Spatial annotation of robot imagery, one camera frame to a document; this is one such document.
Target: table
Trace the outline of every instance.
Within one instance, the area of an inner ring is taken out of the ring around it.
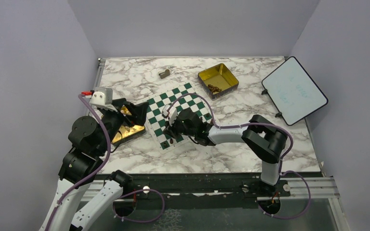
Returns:
[[[132,103],[140,103],[146,97],[190,82],[208,99],[219,124],[240,124],[260,114],[288,130],[294,138],[294,146],[285,157],[283,171],[320,171],[305,121],[287,126],[282,118],[274,117],[277,110],[269,96],[261,95],[262,79],[283,62],[284,57],[108,58],[99,86],[112,88],[113,99],[124,97]],[[219,63],[224,63],[235,75],[239,87],[212,101],[203,92],[197,74]],[[160,79],[158,72],[165,69],[169,69],[171,75]],[[187,142],[162,154],[148,132],[122,144],[100,173],[108,174],[117,169],[127,173],[260,172],[261,160],[242,143],[203,147]]]

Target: whiteboard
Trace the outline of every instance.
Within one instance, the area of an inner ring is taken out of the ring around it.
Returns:
[[[327,97],[295,57],[288,58],[262,81],[287,125],[328,103]]]

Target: wall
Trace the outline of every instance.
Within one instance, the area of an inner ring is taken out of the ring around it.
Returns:
[[[287,56],[319,0],[69,0],[100,57]]]
[[[0,231],[42,224],[96,59],[67,1],[0,0]]]
[[[308,118],[353,231],[370,230],[370,1],[321,0],[295,55],[328,96]]]

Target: green and white chessboard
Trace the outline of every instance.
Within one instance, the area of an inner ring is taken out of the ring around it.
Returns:
[[[162,131],[165,129],[165,119],[161,114],[162,109],[165,105],[174,102],[178,97],[186,93],[196,93],[190,83],[174,88],[166,93],[154,95],[145,99],[149,102],[145,125],[162,152],[167,152],[181,144],[189,142],[188,137],[179,137],[171,141],[170,136],[162,134]],[[178,114],[182,110],[190,107],[193,112],[197,113],[199,117],[202,117],[203,122],[210,122],[211,114],[207,106],[195,95],[187,95],[181,98],[174,106]]]

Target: marble table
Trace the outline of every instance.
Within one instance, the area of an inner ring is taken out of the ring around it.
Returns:
[[[287,129],[294,138],[294,146],[285,157],[283,171],[320,171],[305,121],[287,126],[283,119],[274,117],[277,110],[270,98],[261,95],[262,79],[283,62],[283,57],[109,58],[99,85],[112,88],[113,99],[124,97],[130,102],[140,103],[146,97],[190,82],[197,93],[208,99],[219,124],[240,124],[254,114],[260,114]],[[219,63],[230,69],[239,80],[239,87],[235,92],[212,101],[197,82],[197,74]],[[160,79],[158,72],[165,69],[170,69],[171,75]],[[127,173],[260,172],[261,160],[242,143],[203,147],[187,142],[162,154],[148,132],[122,144],[100,173],[107,174],[116,169]]]

